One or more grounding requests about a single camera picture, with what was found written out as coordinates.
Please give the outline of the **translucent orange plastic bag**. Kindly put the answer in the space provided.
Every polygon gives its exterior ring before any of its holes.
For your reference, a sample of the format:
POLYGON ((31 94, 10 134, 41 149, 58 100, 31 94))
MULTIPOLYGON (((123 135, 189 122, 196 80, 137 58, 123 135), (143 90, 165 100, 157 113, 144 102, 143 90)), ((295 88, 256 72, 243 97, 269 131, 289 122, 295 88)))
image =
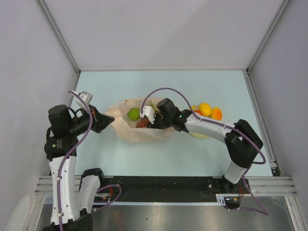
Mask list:
POLYGON ((111 127, 118 138, 127 142, 156 142, 170 138, 175 130, 170 128, 151 128, 148 119, 139 117, 144 98, 125 99, 115 104, 106 112, 106 115, 115 120, 111 127))

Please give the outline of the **orange fake tangerine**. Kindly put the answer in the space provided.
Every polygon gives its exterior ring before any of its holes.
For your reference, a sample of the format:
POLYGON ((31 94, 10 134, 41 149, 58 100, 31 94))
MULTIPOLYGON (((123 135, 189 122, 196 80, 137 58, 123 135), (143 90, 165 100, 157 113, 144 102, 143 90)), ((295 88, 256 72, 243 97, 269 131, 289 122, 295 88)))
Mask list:
POLYGON ((194 110, 194 112, 197 113, 197 114, 200 115, 200 116, 203 116, 203 115, 204 115, 203 112, 202 112, 201 110, 199 110, 199 109, 194 110))

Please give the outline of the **yellow fake lemon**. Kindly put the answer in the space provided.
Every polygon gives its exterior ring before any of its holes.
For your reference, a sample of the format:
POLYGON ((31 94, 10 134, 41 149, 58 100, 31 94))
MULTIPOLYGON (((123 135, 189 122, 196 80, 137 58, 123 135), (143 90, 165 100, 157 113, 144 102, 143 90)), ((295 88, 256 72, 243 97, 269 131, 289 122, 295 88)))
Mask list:
POLYGON ((201 103, 198 109, 202 112, 203 116, 210 117, 212 109, 208 103, 201 103))

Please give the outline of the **yellow orange fake mango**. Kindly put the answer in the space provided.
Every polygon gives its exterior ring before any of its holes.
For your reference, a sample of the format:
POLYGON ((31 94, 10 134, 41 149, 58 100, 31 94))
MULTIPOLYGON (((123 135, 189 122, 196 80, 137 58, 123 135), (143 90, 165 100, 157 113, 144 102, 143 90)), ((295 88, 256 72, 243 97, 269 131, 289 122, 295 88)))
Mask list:
POLYGON ((222 120, 222 111, 221 111, 221 109, 218 108, 218 107, 212 108, 210 117, 212 119, 221 121, 222 120))

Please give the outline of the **yellow fake banana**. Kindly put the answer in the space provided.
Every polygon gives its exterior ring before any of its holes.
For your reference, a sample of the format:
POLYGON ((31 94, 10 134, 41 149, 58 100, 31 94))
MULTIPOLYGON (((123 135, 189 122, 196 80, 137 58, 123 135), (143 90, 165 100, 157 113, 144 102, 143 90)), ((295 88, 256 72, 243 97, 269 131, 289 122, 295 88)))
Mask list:
POLYGON ((161 112, 159 111, 159 109, 156 107, 156 105, 154 105, 153 103, 150 104, 150 106, 154 109, 154 111, 158 114, 161 114, 161 112))

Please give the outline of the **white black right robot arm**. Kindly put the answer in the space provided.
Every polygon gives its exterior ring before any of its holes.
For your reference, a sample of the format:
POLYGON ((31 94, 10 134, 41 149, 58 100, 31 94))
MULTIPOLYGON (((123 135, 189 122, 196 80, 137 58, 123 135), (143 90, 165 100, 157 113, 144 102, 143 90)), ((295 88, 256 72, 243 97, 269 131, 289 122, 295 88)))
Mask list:
POLYGON ((226 145, 231 162, 222 177, 222 188, 227 193, 235 192, 240 179, 255 163, 263 147, 262 140, 250 124, 243 119, 236 123, 225 123, 188 109, 180 111, 168 98, 161 100, 156 107, 155 110, 151 106, 144 106, 141 114, 141 117, 148 118, 153 127, 173 127, 178 132, 205 135, 226 145))

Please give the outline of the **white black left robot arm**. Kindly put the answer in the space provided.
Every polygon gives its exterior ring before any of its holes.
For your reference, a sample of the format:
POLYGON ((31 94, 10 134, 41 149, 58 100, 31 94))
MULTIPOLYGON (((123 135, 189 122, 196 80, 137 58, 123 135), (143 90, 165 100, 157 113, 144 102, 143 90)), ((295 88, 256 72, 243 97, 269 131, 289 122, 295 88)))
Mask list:
POLYGON ((90 130, 101 133, 114 118, 101 114, 96 107, 81 109, 81 116, 66 105, 51 108, 51 127, 46 133, 44 151, 49 161, 52 176, 53 210, 51 224, 46 231, 91 231, 93 218, 92 204, 96 192, 102 192, 107 185, 100 168, 85 170, 79 187, 75 187, 75 166, 79 135, 90 130))

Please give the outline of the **red fake grapes bunch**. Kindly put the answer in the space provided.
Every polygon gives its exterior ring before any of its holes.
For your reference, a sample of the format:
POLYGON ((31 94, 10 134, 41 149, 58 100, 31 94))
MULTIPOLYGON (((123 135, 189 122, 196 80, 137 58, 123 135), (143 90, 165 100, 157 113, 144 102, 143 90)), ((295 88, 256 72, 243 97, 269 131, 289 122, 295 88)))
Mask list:
POLYGON ((140 119, 136 123, 136 127, 135 128, 148 128, 149 124, 150 124, 149 120, 147 118, 143 118, 143 119, 140 119))

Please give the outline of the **green fake apple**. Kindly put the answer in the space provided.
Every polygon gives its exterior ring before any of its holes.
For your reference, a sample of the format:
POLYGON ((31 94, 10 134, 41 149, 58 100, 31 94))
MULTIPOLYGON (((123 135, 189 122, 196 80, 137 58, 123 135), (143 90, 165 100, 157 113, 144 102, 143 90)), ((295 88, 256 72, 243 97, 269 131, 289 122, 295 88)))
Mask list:
POLYGON ((139 108, 131 108, 127 112, 128 119, 131 121, 138 121, 140 118, 140 109, 139 108))

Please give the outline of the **cream ceramic plate leaf motif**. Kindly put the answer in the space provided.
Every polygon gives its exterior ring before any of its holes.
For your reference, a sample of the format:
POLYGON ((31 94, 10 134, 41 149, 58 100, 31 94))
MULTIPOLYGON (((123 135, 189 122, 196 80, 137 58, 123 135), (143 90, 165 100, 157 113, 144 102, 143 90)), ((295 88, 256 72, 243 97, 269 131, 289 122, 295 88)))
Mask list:
POLYGON ((200 133, 196 133, 196 132, 190 132, 189 134, 191 136, 193 136, 194 138, 197 138, 197 139, 209 139, 209 136, 204 135, 204 134, 200 134, 200 133))

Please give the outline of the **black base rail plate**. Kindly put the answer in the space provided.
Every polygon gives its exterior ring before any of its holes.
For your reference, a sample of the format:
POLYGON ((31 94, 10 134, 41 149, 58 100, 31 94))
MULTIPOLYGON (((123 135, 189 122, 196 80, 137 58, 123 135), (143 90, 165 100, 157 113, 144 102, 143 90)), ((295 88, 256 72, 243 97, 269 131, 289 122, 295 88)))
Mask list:
POLYGON ((248 180, 233 185, 221 177, 158 177, 113 176, 105 177, 99 193, 123 203, 205 203, 214 202, 218 194, 248 195, 248 180))

